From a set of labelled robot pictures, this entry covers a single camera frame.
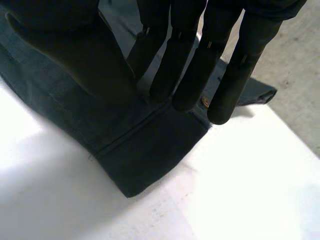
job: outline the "concrete floor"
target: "concrete floor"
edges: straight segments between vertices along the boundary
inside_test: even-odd
[[[297,17],[285,21],[265,48],[252,74],[278,89],[270,107],[320,156],[320,1],[308,0]],[[229,61],[243,13],[222,59]]]

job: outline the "dark denim fabric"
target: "dark denim fabric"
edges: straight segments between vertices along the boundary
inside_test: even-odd
[[[135,1],[119,0],[115,8],[101,1],[100,10],[127,55],[142,27]],[[208,131],[210,124],[200,103],[192,112],[178,113],[170,101],[154,104],[147,96],[121,108],[97,102],[60,67],[24,44],[4,15],[0,7],[2,78],[27,106],[88,149],[127,197],[139,194],[175,167]],[[139,83],[142,91],[148,91],[164,49]],[[225,67],[221,61],[212,74],[204,91],[209,99]],[[275,93],[273,87],[250,79],[238,104],[263,104]]]

